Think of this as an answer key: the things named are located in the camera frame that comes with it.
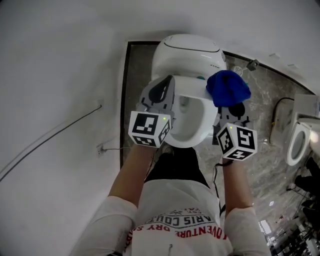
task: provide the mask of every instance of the blue rag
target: blue rag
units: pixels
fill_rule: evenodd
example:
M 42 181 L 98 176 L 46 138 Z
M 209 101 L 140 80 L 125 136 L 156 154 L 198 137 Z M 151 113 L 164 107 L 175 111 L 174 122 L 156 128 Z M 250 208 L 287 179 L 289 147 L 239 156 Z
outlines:
M 206 90 L 211 94 L 216 107 L 230 107 L 251 97 L 245 81 L 231 70 L 221 70 L 210 76 Z

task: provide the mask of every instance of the white toilet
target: white toilet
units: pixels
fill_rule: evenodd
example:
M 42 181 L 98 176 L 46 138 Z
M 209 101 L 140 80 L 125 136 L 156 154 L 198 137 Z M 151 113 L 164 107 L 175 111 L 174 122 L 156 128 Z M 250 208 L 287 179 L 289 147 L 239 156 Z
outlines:
M 320 156 L 320 97 L 296 94 L 294 102 L 280 103 L 275 113 L 275 124 L 270 142 L 283 148 L 288 165 L 296 165 L 310 145 Z
M 212 133 L 218 108 L 206 90 L 207 79 L 226 69 L 225 55 L 211 39 L 176 34 L 160 42 L 153 55 L 151 79 L 175 78 L 174 122 L 166 143 L 189 148 Z

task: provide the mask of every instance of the marble floor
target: marble floor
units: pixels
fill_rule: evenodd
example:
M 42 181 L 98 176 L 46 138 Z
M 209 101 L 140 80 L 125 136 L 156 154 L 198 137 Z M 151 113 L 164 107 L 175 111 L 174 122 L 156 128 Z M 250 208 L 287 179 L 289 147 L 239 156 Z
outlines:
M 156 45 L 132 45 L 129 65 L 127 70 L 125 109 L 124 109 L 124 147 L 131 147 L 133 142 L 128 136 L 130 112 L 135 109 L 142 89 L 151 79 L 151 64 Z M 233 66 L 244 68 L 248 62 L 226 56 L 229 69 Z M 269 225 L 268 237 L 277 239 L 284 231 L 290 233 L 298 219 L 293 219 L 298 205 L 303 199 L 294 191 L 286 191 L 286 186 L 293 182 L 299 164 L 289 166 L 286 164 L 282 150 L 269 144 L 271 119 L 276 102 L 282 97 L 293 98 L 296 93 L 310 94 L 307 90 L 291 80 L 264 67 L 258 66 L 257 70 L 245 70 L 242 78 L 249 85 L 251 98 L 249 106 L 254 129 L 258 134 L 258 152 L 245 162 L 247 175 L 254 197 L 253 207 L 260 221 Z M 212 137 L 208 136 L 202 143 L 195 147 L 199 167 L 212 191 L 214 165 L 221 159 L 219 146 L 212 145 Z M 129 149 L 123 151 L 126 158 Z M 302 175 L 310 173 L 302 168 Z M 224 204 L 224 186 L 222 170 L 218 169 L 216 185 Z

